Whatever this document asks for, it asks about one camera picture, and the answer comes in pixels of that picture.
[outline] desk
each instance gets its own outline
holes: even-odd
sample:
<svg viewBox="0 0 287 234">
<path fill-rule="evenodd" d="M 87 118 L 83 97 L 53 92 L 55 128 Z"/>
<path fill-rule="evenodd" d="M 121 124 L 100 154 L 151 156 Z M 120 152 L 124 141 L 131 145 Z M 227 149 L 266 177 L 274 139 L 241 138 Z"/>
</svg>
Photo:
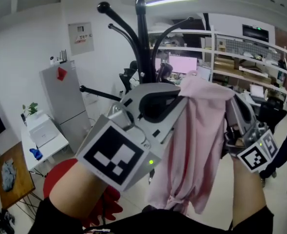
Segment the desk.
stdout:
<svg viewBox="0 0 287 234">
<path fill-rule="evenodd" d="M 46 144 L 39 148 L 42 154 L 42 158 L 40 160 L 36 160 L 34 155 L 30 152 L 31 148 L 36 149 L 36 144 L 31 140 L 27 127 L 23 127 L 21 129 L 21 139 L 25 162 L 29 171 L 34 169 L 36 166 L 38 166 L 39 164 L 50 158 L 53 154 L 57 153 L 69 144 L 69 142 L 62 135 L 62 133 L 59 132 L 59 134 L 55 138 L 48 141 Z"/>
<path fill-rule="evenodd" d="M 2 188 L 1 168 L 3 163 L 11 158 L 13 159 L 13 165 L 17 170 L 17 175 L 13 189 L 9 192 L 5 192 Z M 31 193 L 34 189 L 35 186 L 31 175 L 27 170 L 20 142 L 0 156 L 0 200 L 2 208 L 8 209 Z"/>
</svg>

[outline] green plant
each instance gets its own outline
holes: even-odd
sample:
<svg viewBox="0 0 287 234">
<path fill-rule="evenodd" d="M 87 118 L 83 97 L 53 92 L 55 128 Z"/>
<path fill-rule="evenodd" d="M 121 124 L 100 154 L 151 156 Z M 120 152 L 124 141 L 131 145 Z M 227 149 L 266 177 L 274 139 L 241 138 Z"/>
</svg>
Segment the green plant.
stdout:
<svg viewBox="0 0 287 234">
<path fill-rule="evenodd" d="M 37 106 L 38 103 L 32 102 L 31 105 L 29 105 L 28 107 L 26 107 L 25 105 L 22 105 L 23 108 L 23 113 L 25 113 L 26 110 L 28 110 L 28 115 L 33 115 L 34 113 L 36 113 L 37 110 Z"/>
</svg>

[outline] blue object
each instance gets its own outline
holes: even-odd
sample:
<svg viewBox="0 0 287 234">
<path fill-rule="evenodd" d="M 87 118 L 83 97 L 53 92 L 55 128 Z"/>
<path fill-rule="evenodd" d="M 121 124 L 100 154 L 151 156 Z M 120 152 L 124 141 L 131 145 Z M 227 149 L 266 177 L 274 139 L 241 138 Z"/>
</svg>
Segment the blue object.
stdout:
<svg viewBox="0 0 287 234">
<path fill-rule="evenodd" d="M 40 150 L 31 148 L 30 152 L 34 155 L 35 159 L 40 160 L 42 158 Z"/>
</svg>

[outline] electrical panel box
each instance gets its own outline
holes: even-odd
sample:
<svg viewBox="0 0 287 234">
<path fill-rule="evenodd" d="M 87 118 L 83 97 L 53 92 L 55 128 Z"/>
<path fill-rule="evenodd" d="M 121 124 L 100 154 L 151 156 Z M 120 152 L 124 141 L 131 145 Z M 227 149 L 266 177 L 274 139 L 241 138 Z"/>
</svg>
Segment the electrical panel box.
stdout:
<svg viewBox="0 0 287 234">
<path fill-rule="evenodd" d="M 90 22 L 69 24 L 72 56 L 94 51 L 94 40 Z"/>
</svg>

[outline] white refrigerator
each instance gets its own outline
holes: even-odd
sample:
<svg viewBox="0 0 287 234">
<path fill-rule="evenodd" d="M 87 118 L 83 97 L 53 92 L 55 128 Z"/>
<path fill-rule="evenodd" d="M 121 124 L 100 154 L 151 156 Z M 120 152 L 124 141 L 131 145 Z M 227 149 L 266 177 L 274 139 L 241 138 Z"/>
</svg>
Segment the white refrigerator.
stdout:
<svg viewBox="0 0 287 234">
<path fill-rule="evenodd" d="M 57 64 L 40 72 L 50 110 L 70 147 L 76 153 L 91 128 L 74 61 Z"/>
</svg>

